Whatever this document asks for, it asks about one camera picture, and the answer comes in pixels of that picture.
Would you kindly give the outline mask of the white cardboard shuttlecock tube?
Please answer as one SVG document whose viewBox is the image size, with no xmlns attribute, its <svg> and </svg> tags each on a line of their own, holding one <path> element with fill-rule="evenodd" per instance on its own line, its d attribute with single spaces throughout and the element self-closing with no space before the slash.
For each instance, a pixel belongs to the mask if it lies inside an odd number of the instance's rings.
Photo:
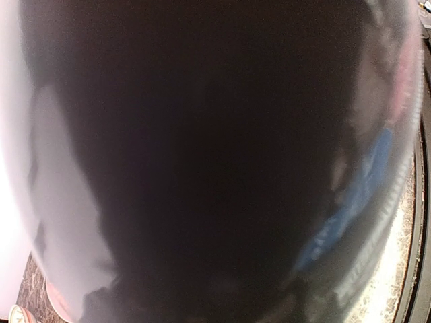
<svg viewBox="0 0 431 323">
<path fill-rule="evenodd" d="M 344 321 L 420 34 L 415 1 L 2 1 L 1 154 L 69 321 Z"/>
</svg>

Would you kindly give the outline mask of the pink racket cover bag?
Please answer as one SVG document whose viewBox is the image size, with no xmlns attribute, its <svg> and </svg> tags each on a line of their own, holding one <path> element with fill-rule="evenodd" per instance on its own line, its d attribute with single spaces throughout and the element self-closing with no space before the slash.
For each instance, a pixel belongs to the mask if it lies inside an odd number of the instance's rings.
<svg viewBox="0 0 431 323">
<path fill-rule="evenodd" d="M 50 280 L 45 281 L 48 300 L 55 313 L 65 322 L 79 322 L 79 315 L 72 303 L 64 293 Z"/>
</svg>

